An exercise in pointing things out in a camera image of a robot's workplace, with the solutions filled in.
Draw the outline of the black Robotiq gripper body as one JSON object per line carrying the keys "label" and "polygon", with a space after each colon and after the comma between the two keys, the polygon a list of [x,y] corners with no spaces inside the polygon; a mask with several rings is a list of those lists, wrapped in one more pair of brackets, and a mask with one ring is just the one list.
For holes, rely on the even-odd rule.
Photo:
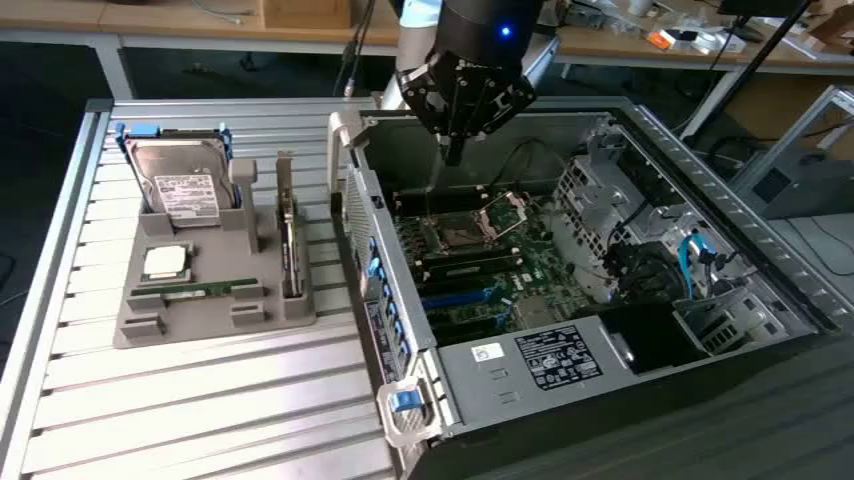
{"label": "black Robotiq gripper body", "polygon": [[446,1],[442,4],[428,64],[452,107],[456,133],[466,133],[466,73],[521,70],[524,74],[522,59],[541,9],[542,3],[530,0]]}

